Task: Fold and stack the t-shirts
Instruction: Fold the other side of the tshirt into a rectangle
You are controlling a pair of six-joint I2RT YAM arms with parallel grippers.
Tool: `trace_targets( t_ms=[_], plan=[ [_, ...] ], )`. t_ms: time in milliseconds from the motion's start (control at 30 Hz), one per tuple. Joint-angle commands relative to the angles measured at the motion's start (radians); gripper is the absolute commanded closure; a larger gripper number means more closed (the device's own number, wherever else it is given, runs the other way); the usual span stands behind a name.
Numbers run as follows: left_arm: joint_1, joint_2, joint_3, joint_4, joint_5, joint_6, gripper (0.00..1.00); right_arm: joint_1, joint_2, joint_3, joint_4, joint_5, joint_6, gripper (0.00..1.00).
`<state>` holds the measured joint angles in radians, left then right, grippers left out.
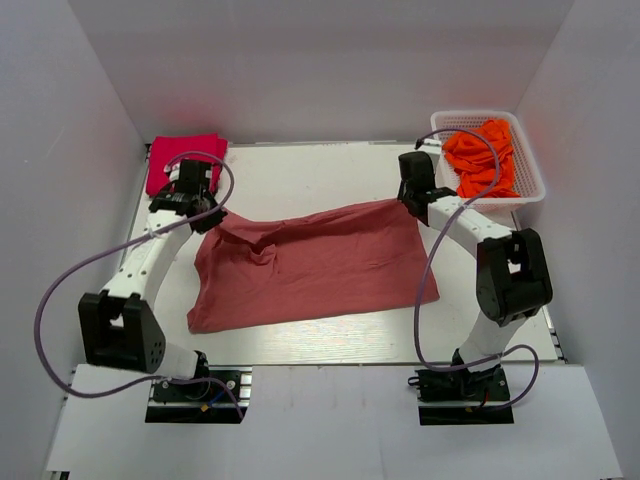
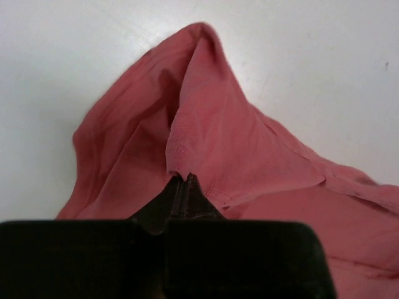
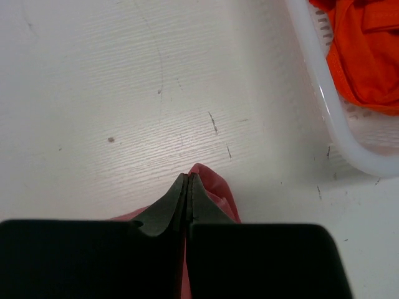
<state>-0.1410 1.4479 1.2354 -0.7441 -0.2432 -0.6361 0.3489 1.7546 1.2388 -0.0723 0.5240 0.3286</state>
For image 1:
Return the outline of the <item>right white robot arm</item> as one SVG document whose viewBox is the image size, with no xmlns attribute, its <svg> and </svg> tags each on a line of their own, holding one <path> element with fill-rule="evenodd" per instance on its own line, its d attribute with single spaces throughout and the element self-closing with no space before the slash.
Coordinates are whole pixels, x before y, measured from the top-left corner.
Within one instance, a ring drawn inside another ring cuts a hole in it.
<svg viewBox="0 0 640 480">
<path fill-rule="evenodd" d="M 500 363 L 516 331 L 552 300 L 542 240 L 535 230 L 511 230 L 466 205 L 453 190 L 438 188 L 427 153 L 405 153 L 398 162 L 397 199 L 409 214 L 439 232 L 435 246 L 448 237 L 476 260 L 477 320 L 455 352 L 459 364 L 436 369 L 453 371 L 453 390 L 472 399 L 486 389 L 485 371 Z"/>
</svg>

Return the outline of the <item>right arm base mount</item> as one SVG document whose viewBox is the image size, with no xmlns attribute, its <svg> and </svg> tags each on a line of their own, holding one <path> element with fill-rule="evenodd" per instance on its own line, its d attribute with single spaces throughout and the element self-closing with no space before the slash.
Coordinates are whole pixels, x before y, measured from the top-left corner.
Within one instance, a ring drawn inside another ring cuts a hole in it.
<svg viewBox="0 0 640 480">
<path fill-rule="evenodd" d="M 435 372 L 421 369 L 408 378 L 416 390 L 421 426 L 507 425 L 514 423 L 505 372 Z"/>
</svg>

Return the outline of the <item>salmon pink t-shirt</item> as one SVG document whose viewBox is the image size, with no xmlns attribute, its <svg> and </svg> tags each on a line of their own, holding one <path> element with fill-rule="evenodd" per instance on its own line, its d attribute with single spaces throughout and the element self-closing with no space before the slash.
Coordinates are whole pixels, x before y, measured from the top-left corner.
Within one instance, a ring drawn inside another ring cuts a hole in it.
<svg viewBox="0 0 640 480">
<path fill-rule="evenodd" d="M 417 221 L 395 199 L 258 222 L 228 214 L 194 262 L 193 334 L 411 307 L 439 299 Z"/>
</svg>

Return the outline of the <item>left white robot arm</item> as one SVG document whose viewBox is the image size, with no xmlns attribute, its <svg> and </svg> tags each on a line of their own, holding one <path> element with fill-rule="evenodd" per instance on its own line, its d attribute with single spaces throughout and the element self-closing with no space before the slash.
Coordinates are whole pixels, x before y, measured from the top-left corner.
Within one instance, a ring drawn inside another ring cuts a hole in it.
<svg viewBox="0 0 640 480">
<path fill-rule="evenodd" d="M 149 205 L 143 241 L 128 249 L 124 263 L 99 293 L 80 299 L 89 364 L 177 379 L 177 387 L 191 399 L 209 392 L 212 377 L 201 355 L 168 342 L 153 307 L 181 248 L 227 215 L 213 193 L 216 165 L 224 162 L 198 151 L 172 159 L 165 168 L 169 181 Z"/>
</svg>

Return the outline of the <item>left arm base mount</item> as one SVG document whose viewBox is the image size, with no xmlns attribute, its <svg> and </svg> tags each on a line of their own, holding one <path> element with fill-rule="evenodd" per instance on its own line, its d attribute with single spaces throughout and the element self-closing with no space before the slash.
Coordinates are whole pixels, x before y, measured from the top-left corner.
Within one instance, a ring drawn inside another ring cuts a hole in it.
<svg viewBox="0 0 640 480">
<path fill-rule="evenodd" d="M 238 425 L 247 413 L 252 387 L 251 367 L 209 367 L 208 380 L 190 385 L 169 381 L 151 386 L 145 422 L 148 424 Z"/>
</svg>

